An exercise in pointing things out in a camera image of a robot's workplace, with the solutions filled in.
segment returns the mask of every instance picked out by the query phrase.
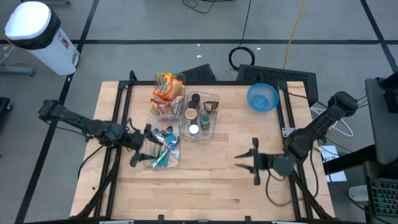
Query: keyboard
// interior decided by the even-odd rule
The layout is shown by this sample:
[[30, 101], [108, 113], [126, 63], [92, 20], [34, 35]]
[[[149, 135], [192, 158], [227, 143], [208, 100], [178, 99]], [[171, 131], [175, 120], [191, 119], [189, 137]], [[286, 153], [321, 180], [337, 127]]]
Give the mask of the keyboard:
[[367, 185], [373, 213], [398, 218], [398, 180], [368, 177]]
[[309, 98], [308, 103], [312, 106], [318, 100], [317, 76], [312, 72], [301, 72], [284, 70], [278, 68], [268, 68], [252, 65], [240, 65], [236, 81], [257, 81], [265, 82], [281, 81], [301, 81], [304, 83], [305, 93]]

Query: table leg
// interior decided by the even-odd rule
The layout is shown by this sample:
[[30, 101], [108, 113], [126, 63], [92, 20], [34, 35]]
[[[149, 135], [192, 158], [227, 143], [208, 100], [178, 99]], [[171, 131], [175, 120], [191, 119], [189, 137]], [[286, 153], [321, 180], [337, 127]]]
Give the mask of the table leg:
[[328, 175], [354, 166], [362, 165], [366, 161], [377, 162], [376, 148], [374, 144], [364, 147], [354, 153], [330, 160], [323, 164], [323, 168], [325, 170], [325, 174]]

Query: chip bag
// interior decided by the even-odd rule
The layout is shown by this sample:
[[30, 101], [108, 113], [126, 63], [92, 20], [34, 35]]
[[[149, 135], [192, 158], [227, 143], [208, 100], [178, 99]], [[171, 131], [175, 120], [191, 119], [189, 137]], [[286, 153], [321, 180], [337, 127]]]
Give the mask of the chip bag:
[[164, 76], [163, 76], [163, 72], [157, 72], [155, 74], [155, 83], [158, 84], [159, 86], [161, 86], [163, 84], [163, 80], [164, 80]]
[[156, 101], [154, 99], [150, 99], [150, 103], [152, 104], [152, 111], [157, 115], [173, 115], [173, 111], [170, 109], [169, 102], [164, 101]]
[[179, 115], [183, 103], [182, 96], [173, 96], [170, 100], [170, 109], [172, 110], [174, 115]]
[[176, 79], [171, 73], [165, 72], [163, 82], [154, 94], [163, 100], [170, 100], [173, 96], [180, 94], [184, 86], [183, 81]]

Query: small jar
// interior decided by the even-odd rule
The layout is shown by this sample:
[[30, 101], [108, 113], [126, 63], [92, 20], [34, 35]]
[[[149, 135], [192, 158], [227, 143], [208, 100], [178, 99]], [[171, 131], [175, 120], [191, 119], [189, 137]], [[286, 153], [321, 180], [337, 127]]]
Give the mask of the small jar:
[[187, 120], [188, 126], [196, 124], [197, 118], [198, 118], [198, 112], [195, 109], [189, 108], [185, 111], [185, 119]]
[[197, 110], [200, 109], [200, 95], [198, 93], [195, 93], [192, 95], [192, 101], [195, 101], [197, 103]]
[[189, 133], [193, 138], [199, 138], [199, 127], [195, 124], [189, 126]]
[[191, 109], [197, 110], [198, 109], [198, 105], [199, 105], [198, 102], [193, 101], [193, 100], [188, 102], [188, 108], [191, 108]]
[[208, 116], [207, 113], [203, 114], [201, 112], [201, 115], [200, 115], [200, 127], [201, 127], [202, 130], [207, 130], [207, 129], [210, 128], [210, 116]]

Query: white bottle cap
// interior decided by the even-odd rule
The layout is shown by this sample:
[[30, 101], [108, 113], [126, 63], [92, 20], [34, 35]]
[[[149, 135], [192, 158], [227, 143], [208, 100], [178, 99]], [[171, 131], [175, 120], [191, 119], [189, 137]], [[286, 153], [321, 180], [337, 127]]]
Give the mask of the white bottle cap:
[[193, 124], [193, 125], [189, 126], [189, 132], [191, 134], [198, 134], [199, 127], [197, 125]]

